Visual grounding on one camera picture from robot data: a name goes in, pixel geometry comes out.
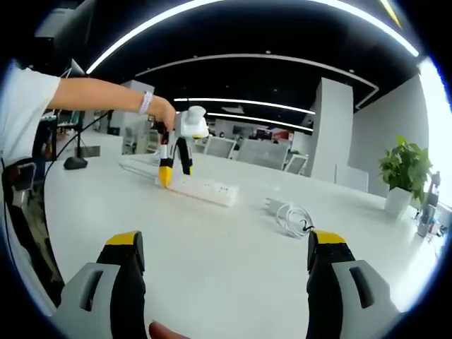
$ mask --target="black cable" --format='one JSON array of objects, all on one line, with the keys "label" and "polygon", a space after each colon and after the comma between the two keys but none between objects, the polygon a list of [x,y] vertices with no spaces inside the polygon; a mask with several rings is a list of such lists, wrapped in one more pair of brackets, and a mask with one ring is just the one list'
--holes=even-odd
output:
[{"label": "black cable", "polygon": [[91,155],[90,155],[90,153],[88,152],[88,147],[87,147],[87,145],[85,144],[85,141],[83,141],[82,137],[80,137],[80,141],[82,142],[83,146],[85,147],[86,155],[87,155],[88,157],[90,157]]},{"label": "black cable", "polygon": [[314,226],[309,226],[309,227],[304,226],[303,230],[306,232],[306,231],[309,231],[311,228],[314,228]]},{"label": "black cable", "polygon": [[78,131],[76,133],[75,136],[73,136],[72,138],[69,139],[69,141],[66,143],[66,145],[64,145],[64,147],[58,152],[58,154],[55,157],[55,160],[52,160],[52,162],[50,163],[49,167],[47,168],[47,171],[44,174],[44,180],[42,181],[42,185],[45,185],[45,179],[47,178],[47,174],[50,171],[50,167],[52,167],[52,165],[54,164],[55,161],[58,160],[58,157],[63,153],[63,151],[66,149],[66,147],[69,146],[69,144],[71,143],[72,140],[74,140],[75,138],[78,137],[79,134],[81,134],[83,131],[85,131],[88,127],[91,127],[94,123],[98,122],[99,120],[101,120],[101,118],[105,117],[106,115],[108,115],[110,112],[113,112],[112,110],[110,111],[106,111],[104,114],[102,114],[100,117],[98,117],[97,119],[94,119],[90,124],[88,124],[87,126],[83,127],[80,131]]}]

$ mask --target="table surface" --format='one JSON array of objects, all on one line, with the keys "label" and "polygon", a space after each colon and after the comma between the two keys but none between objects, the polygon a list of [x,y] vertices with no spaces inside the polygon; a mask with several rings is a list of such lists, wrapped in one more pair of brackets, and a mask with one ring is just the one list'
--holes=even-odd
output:
[{"label": "table surface", "polygon": [[193,157],[195,177],[240,187],[233,207],[161,189],[113,160],[90,158],[77,171],[56,162],[45,183],[45,210],[65,282],[94,262],[111,236],[140,230],[146,323],[155,319],[196,339],[304,338],[307,237],[285,236],[264,210],[266,197],[306,208],[316,228],[344,237],[355,258],[389,283],[399,310],[408,310],[428,282],[433,248],[415,233],[409,213],[388,219],[383,198],[234,160]]},{"label": "table surface", "polygon": [[[56,153],[67,144],[69,139],[75,135],[75,132],[70,133],[65,137],[65,139],[56,142]],[[86,146],[100,146],[100,156],[110,157],[112,159],[117,159],[119,155],[122,154],[122,136],[113,136],[110,134],[100,133],[93,130],[87,130],[82,133],[81,136],[81,147]],[[71,141],[64,152],[58,157],[60,160],[64,160],[68,157],[73,156],[75,147],[77,146],[77,138]]]}]

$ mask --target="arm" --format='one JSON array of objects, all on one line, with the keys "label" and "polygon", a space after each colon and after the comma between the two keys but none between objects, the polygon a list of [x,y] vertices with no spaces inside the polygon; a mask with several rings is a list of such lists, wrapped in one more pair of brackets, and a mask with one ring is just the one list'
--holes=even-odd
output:
[{"label": "arm", "polygon": [[[144,93],[98,79],[61,79],[47,108],[118,109],[138,112],[143,97]],[[166,99],[154,95],[146,113],[153,115],[158,121],[163,121],[169,130],[173,129],[176,111]]]}]

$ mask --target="ceiling light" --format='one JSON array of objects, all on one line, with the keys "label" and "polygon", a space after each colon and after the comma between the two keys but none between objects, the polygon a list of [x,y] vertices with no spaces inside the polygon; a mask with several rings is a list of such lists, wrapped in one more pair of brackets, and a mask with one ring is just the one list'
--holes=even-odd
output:
[{"label": "ceiling light", "polygon": [[238,99],[217,99],[212,97],[190,97],[190,98],[178,98],[174,99],[174,101],[211,101],[211,102],[236,102],[238,104],[251,104],[251,105],[261,105],[261,106],[269,106],[275,108],[289,109],[291,111],[297,111],[307,114],[315,114],[313,111],[309,111],[307,109],[296,108],[291,106],[284,106],[279,104],[272,104],[269,102],[261,102],[261,101],[251,101],[251,100],[238,100]]},{"label": "ceiling light", "polygon": [[238,106],[238,107],[221,107],[223,110],[225,110],[228,113],[233,113],[233,114],[245,114],[245,112],[243,112],[243,107],[242,106]]},{"label": "ceiling light", "polygon": [[[185,4],[176,6],[174,8],[169,9],[168,11],[165,11],[146,22],[142,23],[141,25],[135,27],[133,30],[125,34],[123,37],[121,37],[119,40],[117,40],[112,46],[110,46],[105,52],[102,53],[99,58],[97,58],[96,61],[93,62],[93,64],[88,68],[86,71],[87,74],[92,73],[106,58],[108,58],[111,54],[113,54],[118,48],[120,48],[123,44],[128,42],[131,38],[135,37],[136,35],[140,34],[144,30],[147,30],[148,28],[158,24],[159,22],[166,20],[168,18],[171,18],[172,16],[175,16],[177,14],[180,14],[185,11],[189,11],[190,9],[197,8],[199,6],[204,6],[207,4],[219,2],[219,1],[225,1],[225,0],[193,0],[190,2],[187,2]],[[305,0],[305,1],[313,1],[317,2],[319,4],[325,4],[337,9],[340,9],[342,11],[346,11],[354,16],[357,16],[368,23],[371,23],[375,27],[379,28],[380,30],[384,31],[386,34],[390,35],[394,40],[396,40],[399,44],[404,46],[406,50],[409,51],[414,57],[417,57],[419,55],[419,52],[400,34],[398,34],[395,30],[387,26],[387,24],[381,22],[379,19],[371,16],[370,14],[362,11],[361,9],[358,9],[352,5],[346,4],[344,2],[341,2],[339,0]]]},{"label": "ceiling light", "polygon": [[352,74],[348,71],[345,71],[343,69],[338,69],[333,66],[329,66],[326,64],[322,64],[317,61],[307,60],[307,59],[301,59],[301,58],[295,58],[293,56],[286,56],[286,55],[274,55],[274,54],[255,54],[255,53],[238,53],[238,54],[219,54],[219,55],[206,55],[206,56],[200,56],[199,58],[193,58],[193,59],[185,59],[185,60],[179,60],[179,61],[173,61],[168,64],[163,64],[157,67],[152,68],[149,71],[143,71],[140,73],[137,73],[135,77],[144,76],[147,73],[158,71],[159,69],[165,69],[168,67],[173,67],[177,65],[187,64],[190,62],[199,62],[199,61],[205,61],[205,60],[218,60],[218,59],[227,59],[227,58],[260,58],[260,59],[272,59],[272,60],[283,60],[283,61],[289,61],[289,62],[299,62],[301,64],[306,64],[314,67],[320,67],[323,69],[327,69],[329,71],[333,71],[339,74],[343,74],[344,76],[347,76],[351,79],[354,79],[356,81],[359,81],[360,83],[363,83],[365,85],[368,85],[372,88],[372,91],[366,95],[360,102],[358,102],[355,107],[356,109],[361,109],[361,106],[369,101],[375,94],[378,93],[380,90],[377,85],[374,83],[371,83],[370,81],[367,81],[364,78],[361,78],[360,76],[356,76],[355,74]]},{"label": "ceiling light", "polygon": [[243,117],[242,115],[221,114],[221,113],[207,113],[207,115],[209,117],[225,117],[225,118],[235,118],[235,119],[243,119],[243,120],[249,120],[249,121],[266,122],[266,123],[269,123],[269,124],[277,124],[277,125],[290,127],[291,129],[301,129],[303,131],[310,131],[310,132],[313,131],[313,129],[308,129],[307,127],[287,124],[287,123],[281,122],[281,121],[261,119],[261,118],[253,118],[253,117]]}]

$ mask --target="monitor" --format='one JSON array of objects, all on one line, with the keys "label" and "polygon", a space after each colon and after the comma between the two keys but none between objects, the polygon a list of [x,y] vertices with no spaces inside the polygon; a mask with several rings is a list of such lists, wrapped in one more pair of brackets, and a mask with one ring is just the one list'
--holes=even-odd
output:
[{"label": "monitor", "polygon": [[258,129],[256,131],[256,137],[257,139],[271,140],[273,137],[273,133],[268,129]]}]

